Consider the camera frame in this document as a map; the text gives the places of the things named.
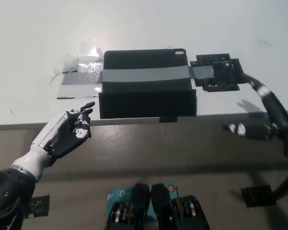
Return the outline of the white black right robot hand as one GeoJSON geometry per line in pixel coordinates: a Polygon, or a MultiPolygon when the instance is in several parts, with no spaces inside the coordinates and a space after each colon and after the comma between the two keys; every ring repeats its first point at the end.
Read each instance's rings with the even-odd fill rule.
{"type": "Polygon", "coordinates": [[[242,138],[254,140],[270,140],[278,136],[278,128],[274,125],[246,125],[243,123],[231,123],[222,128],[242,138]]]}

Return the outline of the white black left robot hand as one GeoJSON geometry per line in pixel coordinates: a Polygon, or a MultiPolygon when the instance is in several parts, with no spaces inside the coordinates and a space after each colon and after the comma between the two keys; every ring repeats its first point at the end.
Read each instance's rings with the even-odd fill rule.
{"type": "Polygon", "coordinates": [[[13,162],[12,168],[39,181],[45,168],[91,137],[89,115],[94,105],[95,102],[89,102],[53,117],[33,140],[29,151],[13,162]]]}

